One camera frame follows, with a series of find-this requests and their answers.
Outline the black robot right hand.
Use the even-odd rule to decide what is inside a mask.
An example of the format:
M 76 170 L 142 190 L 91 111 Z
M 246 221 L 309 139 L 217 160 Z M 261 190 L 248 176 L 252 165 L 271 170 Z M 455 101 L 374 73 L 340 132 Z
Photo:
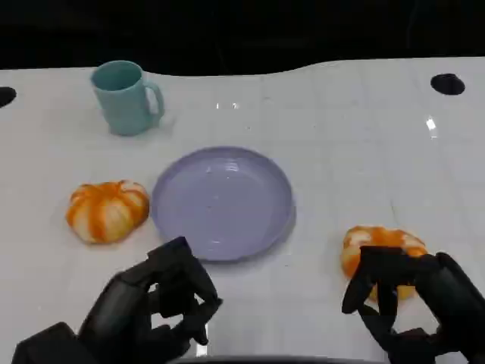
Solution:
M 393 329 L 399 286 L 415 288 L 439 323 L 435 333 Z M 434 363 L 452 352 L 469 363 L 484 361 L 484 298 L 446 253 L 411 257 L 398 247 L 361 247 L 342 311 L 359 313 L 391 363 Z

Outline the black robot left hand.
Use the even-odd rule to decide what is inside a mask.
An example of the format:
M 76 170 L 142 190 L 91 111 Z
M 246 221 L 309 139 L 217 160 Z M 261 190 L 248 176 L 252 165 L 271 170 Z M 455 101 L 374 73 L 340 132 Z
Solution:
M 185 237 L 118 272 L 82 323 L 78 338 L 99 363 L 166 363 L 190 342 L 206 345 L 221 298 Z

